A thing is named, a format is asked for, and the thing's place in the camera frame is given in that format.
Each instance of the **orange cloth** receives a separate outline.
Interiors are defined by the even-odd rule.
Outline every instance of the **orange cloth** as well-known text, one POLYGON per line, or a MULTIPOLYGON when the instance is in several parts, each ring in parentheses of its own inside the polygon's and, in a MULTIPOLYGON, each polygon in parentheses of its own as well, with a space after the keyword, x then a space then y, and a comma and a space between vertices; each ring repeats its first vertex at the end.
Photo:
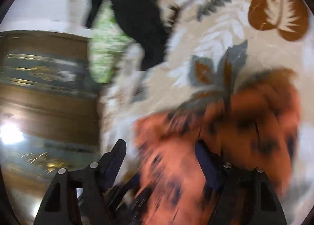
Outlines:
POLYGON ((299 96, 282 81, 260 81, 206 108, 151 114, 137 121, 141 187, 153 185, 143 224, 207 224, 217 194, 206 196, 194 154, 197 139, 223 161, 262 168, 278 196, 288 188, 299 96))

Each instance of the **green fabric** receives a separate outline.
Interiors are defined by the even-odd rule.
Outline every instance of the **green fabric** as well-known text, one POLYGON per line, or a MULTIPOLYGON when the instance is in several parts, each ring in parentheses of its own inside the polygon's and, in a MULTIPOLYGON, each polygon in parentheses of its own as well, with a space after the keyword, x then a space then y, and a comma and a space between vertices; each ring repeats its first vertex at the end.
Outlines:
POLYGON ((111 82, 115 66, 131 40, 117 24, 111 2, 104 1, 94 21, 94 36, 89 43, 89 67, 95 81, 111 82))

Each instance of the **dark spots on cloth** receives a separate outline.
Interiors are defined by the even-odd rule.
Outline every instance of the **dark spots on cloth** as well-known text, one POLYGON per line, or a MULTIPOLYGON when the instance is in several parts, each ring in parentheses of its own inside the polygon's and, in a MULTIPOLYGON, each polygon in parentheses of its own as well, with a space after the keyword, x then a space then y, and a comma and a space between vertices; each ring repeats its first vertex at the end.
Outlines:
POLYGON ((221 109, 221 112, 218 113, 214 118, 213 118, 213 121, 214 122, 223 122, 225 118, 225 112, 224 112, 224 109, 222 108, 221 109))
POLYGON ((286 145, 288 148, 288 153, 290 156, 290 160, 292 161, 293 156, 294 156, 294 149, 295 149, 295 145, 296 145, 296 140, 294 138, 293 135, 289 135, 286 139, 286 145))
POLYGON ((224 97, 224 107, 225 112, 228 113, 230 111, 230 96, 224 97))
POLYGON ((178 178, 170 178, 166 183, 166 196, 175 207, 182 195, 182 182, 178 178))
POLYGON ((209 201, 213 194, 213 188, 209 187, 207 184, 204 185, 203 193, 202 193, 202 210, 205 209, 206 205, 209 204, 209 201))
POLYGON ((158 166, 158 164, 161 162, 162 160, 162 155, 159 153, 156 155, 156 157, 153 159, 153 161, 150 164, 150 168, 152 171, 155 170, 155 168, 158 166))
POLYGON ((157 203, 155 204, 155 210, 157 211, 160 207, 161 197, 158 198, 157 203))
POLYGON ((270 155, 274 150, 279 149, 279 144, 275 139, 259 139, 251 142, 251 149, 263 155, 270 155))
POLYGON ((200 136, 201 136, 201 131, 202 131, 202 126, 199 128, 199 132, 198 132, 197 138, 200 138, 200 136))
POLYGON ((251 127, 255 126, 255 121, 253 120, 242 120, 238 122, 238 129, 239 130, 247 130, 251 127))
POLYGON ((177 211, 175 212, 175 215, 174 215, 174 217, 173 217, 173 219, 172 219, 172 223, 175 221, 175 218, 176 218, 176 216, 177 216, 177 214, 178 214, 178 211, 179 211, 179 208, 178 208, 177 211))
POLYGON ((175 116, 175 111, 170 111, 170 112, 167 114, 167 120, 168 120, 168 121, 171 121, 174 116, 175 116))
POLYGON ((183 127, 182 127, 182 129, 180 131, 181 135, 185 134, 186 132, 188 132, 190 130, 189 123, 190 123, 190 118, 187 117, 186 120, 184 121, 183 127))
POLYGON ((199 108, 199 109, 196 109, 196 110, 195 110, 195 115, 196 115, 197 117, 202 117, 202 116, 205 115, 205 112, 206 112, 206 107, 204 107, 204 108, 199 108))
POLYGON ((215 135, 217 133, 216 125, 214 123, 210 123, 207 129, 208 129, 208 133, 211 135, 215 135))
POLYGON ((152 173, 152 177, 153 177, 153 183, 159 183, 160 179, 162 177, 164 177, 163 175, 164 172, 164 167, 158 167, 158 169, 152 169, 151 168, 151 173, 152 173))
POLYGON ((142 166, 144 166, 148 159, 150 158, 150 156, 152 156, 152 154, 154 153, 153 150, 149 150, 148 152, 146 152, 145 154, 143 154, 143 156, 141 157, 142 158, 142 166))
POLYGON ((259 137, 259 131, 258 131, 257 122, 254 122, 254 126, 255 126, 255 130, 256 130, 256 134, 257 134, 257 139, 258 139, 258 142, 259 142, 260 141, 260 137, 259 137))
POLYGON ((144 142, 139 147, 139 155, 143 155, 148 149, 147 142, 144 142))
POLYGON ((277 119, 277 121, 278 121, 278 118, 279 118, 279 116, 281 115, 281 111, 280 111, 280 110, 274 111, 274 115, 275 115, 275 117, 276 117, 276 119, 277 119))
POLYGON ((222 148, 220 149, 220 158, 222 161, 225 161, 225 153, 224 153, 224 150, 222 148))

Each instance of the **patterned fabric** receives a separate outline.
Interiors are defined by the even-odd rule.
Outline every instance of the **patterned fabric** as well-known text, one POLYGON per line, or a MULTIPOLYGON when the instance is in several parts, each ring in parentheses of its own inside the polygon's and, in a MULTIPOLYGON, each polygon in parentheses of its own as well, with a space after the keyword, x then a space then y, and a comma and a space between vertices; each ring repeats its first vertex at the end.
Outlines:
POLYGON ((291 68, 298 74, 293 84, 300 95, 301 118, 290 187, 282 207, 287 223, 300 225, 314 204, 314 88, 311 87, 314 79, 314 16, 308 8, 307 13, 301 10, 302 0, 261 0, 262 3, 256 3, 260 0, 231 0, 223 1, 225 6, 218 3, 214 7, 216 12, 210 11, 210 15, 203 16, 198 22, 195 17, 199 5, 206 5, 207 1, 211 2, 158 1, 165 22, 176 12, 172 6, 181 8, 175 15, 176 24, 168 40, 165 63, 147 72, 143 98, 133 102, 143 50, 138 45, 132 52, 124 53, 112 87, 101 98, 104 104, 102 152, 110 151, 117 139, 124 139, 128 151, 119 178, 129 172, 134 174, 139 157, 133 122, 138 118, 178 106, 185 109, 195 103, 217 101, 222 92, 228 92, 223 77, 225 71, 229 71, 230 88, 238 91, 239 86, 252 79, 256 72, 279 66, 291 68), (195 78, 203 80, 203 85, 196 85, 195 78), (191 100, 193 97, 198 98, 196 102, 191 100))
POLYGON ((285 70, 274 70, 205 108, 151 114, 137 121, 141 186, 153 186, 143 224, 206 224, 217 194, 206 196, 194 154, 203 139, 223 161, 262 168, 278 196, 288 189, 300 118, 285 70))

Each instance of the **brown leaf print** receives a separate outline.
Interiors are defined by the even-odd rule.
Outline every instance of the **brown leaf print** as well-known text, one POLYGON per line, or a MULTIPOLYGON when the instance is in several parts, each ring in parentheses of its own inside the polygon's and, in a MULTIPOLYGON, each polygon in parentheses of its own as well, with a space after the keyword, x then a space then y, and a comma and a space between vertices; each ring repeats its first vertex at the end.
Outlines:
POLYGON ((196 78, 206 84, 211 84, 211 80, 209 79, 211 72, 210 67, 202 64, 200 61, 195 62, 195 75, 196 78))
POLYGON ((277 29, 287 41, 303 37, 309 26, 302 0, 252 0, 248 20, 257 30, 277 29))
POLYGON ((226 90, 228 93, 231 92, 231 73, 232 73, 232 65, 228 63, 228 58, 226 58, 224 62, 224 84, 226 86, 226 90))

